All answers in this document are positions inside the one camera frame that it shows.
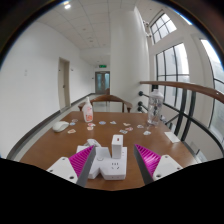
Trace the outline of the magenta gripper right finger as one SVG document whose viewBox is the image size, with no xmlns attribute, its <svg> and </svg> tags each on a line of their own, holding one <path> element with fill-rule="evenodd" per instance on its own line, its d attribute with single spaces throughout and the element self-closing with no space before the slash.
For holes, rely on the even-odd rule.
<svg viewBox="0 0 224 224">
<path fill-rule="evenodd" d="M 182 166 L 169 155 L 160 156 L 137 144 L 134 145 L 134 156 L 145 185 L 182 169 Z"/>
</svg>

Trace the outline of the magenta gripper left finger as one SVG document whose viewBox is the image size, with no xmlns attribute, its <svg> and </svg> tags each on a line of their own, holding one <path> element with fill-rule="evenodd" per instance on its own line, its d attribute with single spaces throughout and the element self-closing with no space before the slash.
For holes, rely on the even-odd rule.
<svg viewBox="0 0 224 224">
<path fill-rule="evenodd" d="M 78 186 L 84 187 L 95 155 L 96 149 L 92 145 L 69 158 L 59 158 L 47 171 Z"/>
</svg>

